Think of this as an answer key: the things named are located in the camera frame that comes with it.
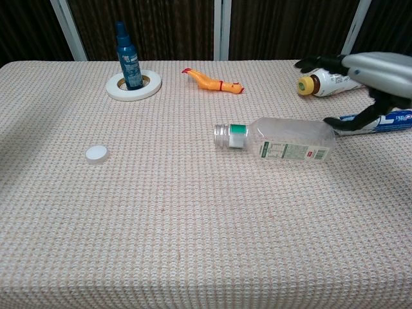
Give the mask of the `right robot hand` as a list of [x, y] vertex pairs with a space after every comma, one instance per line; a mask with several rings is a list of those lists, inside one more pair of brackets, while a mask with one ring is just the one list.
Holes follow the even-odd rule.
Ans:
[[411, 57], [391, 52], [362, 52], [348, 55], [308, 56], [294, 66], [301, 73], [322, 68], [330, 73], [349, 76], [368, 88], [375, 102], [353, 120], [326, 117], [324, 122], [340, 131], [356, 131], [393, 109], [411, 108]]

